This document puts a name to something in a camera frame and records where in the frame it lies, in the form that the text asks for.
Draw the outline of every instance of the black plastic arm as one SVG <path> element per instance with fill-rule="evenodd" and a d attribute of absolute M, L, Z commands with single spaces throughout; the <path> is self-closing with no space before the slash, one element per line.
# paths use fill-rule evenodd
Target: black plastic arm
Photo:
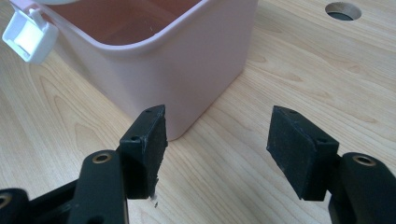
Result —
<path fill-rule="evenodd" d="M 376 158 L 347 153 L 294 110 L 274 106 L 267 150 L 297 196 L 323 201 L 332 194 L 332 223 L 396 223 L 396 178 Z"/>
<path fill-rule="evenodd" d="M 0 190 L 0 224 L 128 223 L 126 200 L 147 199 L 167 147 L 164 105 L 145 110 L 119 148 L 88 156 L 78 180 L 32 201 L 23 189 Z"/>

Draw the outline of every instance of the table hole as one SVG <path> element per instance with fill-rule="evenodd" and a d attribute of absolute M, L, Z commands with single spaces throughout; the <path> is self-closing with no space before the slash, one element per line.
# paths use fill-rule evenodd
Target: table hole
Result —
<path fill-rule="evenodd" d="M 350 3 L 330 3 L 325 8 L 326 13 L 339 21 L 355 21 L 361 17 L 361 10 Z"/>

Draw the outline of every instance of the light wood surface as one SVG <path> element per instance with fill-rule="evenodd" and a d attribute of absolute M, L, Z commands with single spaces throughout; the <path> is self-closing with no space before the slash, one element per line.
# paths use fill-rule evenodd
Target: light wood surface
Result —
<path fill-rule="evenodd" d="M 129 202 L 132 223 L 330 223 L 329 195 L 299 201 L 265 150 L 273 105 L 396 174 L 396 2 L 352 0 L 356 21 L 329 17 L 330 2 L 260 1 L 245 71 L 169 144 L 158 207 Z M 1 34 L 12 12 L 0 0 Z M 0 57 L 0 189 L 33 199 L 78 178 L 133 122 L 55 52 L 32 65 L 1 42 Z"/>

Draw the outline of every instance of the container rim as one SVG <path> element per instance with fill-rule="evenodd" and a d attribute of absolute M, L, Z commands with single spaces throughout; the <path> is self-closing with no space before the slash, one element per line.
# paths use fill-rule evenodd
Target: container rim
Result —
<path fill-rule="evenodd" d="M 86 42 L 88 42 L 90 45 L 93 45 L 94 47 L 98 49 L 103 49 L 103 50 L 130 50 L 130 49 L 143 49 L 143 48 L 148 48 L 152 47 L 154 45 L 161 44 L 164 42 L 167 38 L 171 37 L 173 33 L 177 32 L 179 28 L 182 26 L 186 25 L 191 19 L 197 17 L 201 13 L 205 11 L 207 7 L 210 5 L 214 4 L 215 2 L 218 2 L 219 0 L 201 0 L 199 3 L 197 3 L 195 6 L 187 10 L 185 13 L 183 13 L 181 16 L 179 16 L 177 19 L 172 21 L 169 25 L 165 26 L 159 33 L 136 43 L 133 44 L 128 44 L 128 45 L 108 45 L 101 43 L 91 37 L 90 35 L 86 34 L 84 31 L 79 29 L 76 25 L 71 23 L 70 21 L 66 20 L 62 16 L 60 16 L 58 13 L 55 11 L 51 10 L 45 5 L 38 4 L 40 8 L 44 10 L 44 12 L 50 16 L 50 18 L 53 21 L 65 23 L 67 28 L 71 29 L 74 33 L 80 35 Z"/>

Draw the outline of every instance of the pink container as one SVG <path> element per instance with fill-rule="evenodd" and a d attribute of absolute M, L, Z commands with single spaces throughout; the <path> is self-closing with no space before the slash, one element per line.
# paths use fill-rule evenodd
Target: pink container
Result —
<path fill-rule="evenodd" d="M 66 62 L 133 119 L 165 104 L 173 140 L 243 70 L 257 3 L 81 0 L 39 7 L 59 29 L 55 49 Z"/>

